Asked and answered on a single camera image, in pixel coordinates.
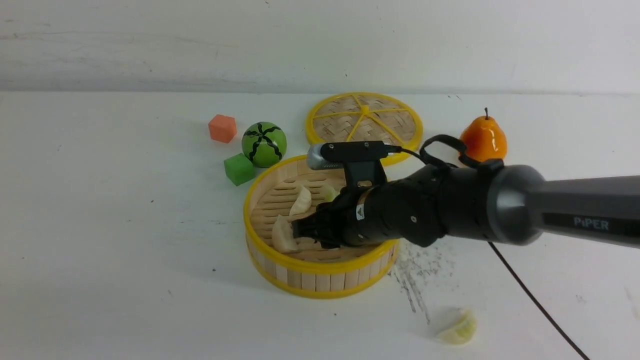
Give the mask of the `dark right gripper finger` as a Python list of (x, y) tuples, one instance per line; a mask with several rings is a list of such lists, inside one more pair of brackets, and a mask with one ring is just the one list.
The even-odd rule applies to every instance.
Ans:
[(319, 243), (322, 249), (350, 248), (351, 244), (340, 235), (316, 235), (314, 242)]
[(291, 223), (294, 239), (343, 240), (341, 215), (338, 210), (318, 210)]

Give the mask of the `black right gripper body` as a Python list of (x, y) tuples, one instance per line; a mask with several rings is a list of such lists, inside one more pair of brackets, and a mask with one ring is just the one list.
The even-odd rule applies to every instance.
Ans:
[(426, 165), (411, 175), (379, 186), (343, 187), (337, 198), (342, 237), (350, 248), (405, 239), (427, 248), (445, 237), (438, 191), (448, 171)]

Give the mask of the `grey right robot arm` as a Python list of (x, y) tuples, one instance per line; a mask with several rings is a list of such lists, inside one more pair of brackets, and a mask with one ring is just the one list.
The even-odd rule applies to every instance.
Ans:
[(638, 248), (639, 177), (545, 180), (528, 165), (442, 170), (427, 165), (368, 189), (348, 189), (292, 222), (296, 239), (359, 248), (445, 236), (526, 246), (543, 233)]

